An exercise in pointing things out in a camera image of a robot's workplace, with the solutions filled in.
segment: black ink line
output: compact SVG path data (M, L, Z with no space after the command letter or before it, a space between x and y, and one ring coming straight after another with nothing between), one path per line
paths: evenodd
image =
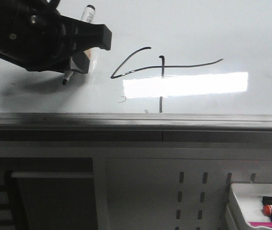
M119 69L132 57L132 56L134 56L136 53L138 53L138 52L140 52L140 51L143 51L143 50L145 50L145 49L152 49L151 47L143 47L143 48L141 48L141 49L139 49L139 50L136 50L134 53L132 53L130 56L128 56L123 62L122 62L122 64L115 70L115 72L112 74L112 76L111 76L111 78L112 79L115 79L115 78L119 78L119 77L117 77L117 76L115 76L115 74L119 71Z
M134 70L131 70L129 72L126 72L126 73L123 73L123 74L120 74L120 75L115 75L119 69L133 56L135 55L136 53L142 51L142 50L145 50L145 49L151 49L151 47L144 47L144 48L141 48L137 51L135 51L134 53L132 53L130 56L127 57L127 59L124 60L124 62L115 70L115 72L112 74L111 76L111 79L116 79L116 78L119 78L119 77L122 77L122 76L125 76L125 75L128 75L128 74L131 74L131 73L135 73L135 72L139 72L139 71L142 71L142 70L146 70L146 69L159 69L159 68L163 68L163 66L147 66L147 67L143 67L143 68L139 68L139 69L134 69ZM218 61L214 61L214 62L209 62L209 63L204 63L204 64L199 64L199 65L190 65L190 66L164 66L164 68L194 68L194 67L201 67L201 66L209 66L209 65L213 65L213 64L216 64L220 61L222 61L222 59L219 59Z
M159 97L159 113L163 112L163 97Z
M126 97L123 97L123 98L125 98L125 100L123 101L123 102L125 102L126 101ZM123 102L118 102L118 103L120 104L120 103L123 103Z
M165 57L163 55L160 55L159 58L161 58L161 77L164 78L164 76L165 76Z
M159 58L161 58L161 77L164 78L165 76L165 57L163 55L160 55ZM163 97L161 96L159 98L159 113L161 114L163 112Z

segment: white bar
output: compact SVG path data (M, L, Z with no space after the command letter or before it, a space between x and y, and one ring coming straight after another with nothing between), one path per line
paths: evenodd
M13 172L12 178L90 179L92 172Z
M123 80L128 99L147 97L189 96L245 92L248 89L247 72L202 75L165 75L145 79Z

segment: whiteboard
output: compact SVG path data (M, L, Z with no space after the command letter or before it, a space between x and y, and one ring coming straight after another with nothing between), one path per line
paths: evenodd
M58 10L113 33L111 51L91 51L90 73L62 85L62 74L27 72L0 59L0 113L163 113L272 115L271 0L62 0ZM190 69L146 66L196 65Z

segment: white marker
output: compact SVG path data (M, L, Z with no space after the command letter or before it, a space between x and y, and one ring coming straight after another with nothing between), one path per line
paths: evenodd
M85 22L85 23L92 23L95 14L96 14L96 9L94 8L94 6L88 5L84 9L81 21ZM84 51L84 53L90 59L90 57L91 57L90 49Z
M92 5L88 5L83 12L81 21L85 23L92 23L94 15L96 13L96 9ZM90 49L85 50L84 53L87 55L87 57L90 59L91 57L91 52ZM67 82L69 81L70 77L74 74L73 71L71 70L66 70L64 72L64 79L63 79L63 85L66 85Z

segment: marker tray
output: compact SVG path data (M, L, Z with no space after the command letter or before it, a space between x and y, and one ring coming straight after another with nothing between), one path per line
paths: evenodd
M271 223L262 212L262 197L272 196L272 184L232 184L226 221L230 230L272 230L270 227L252 226L249 222Z

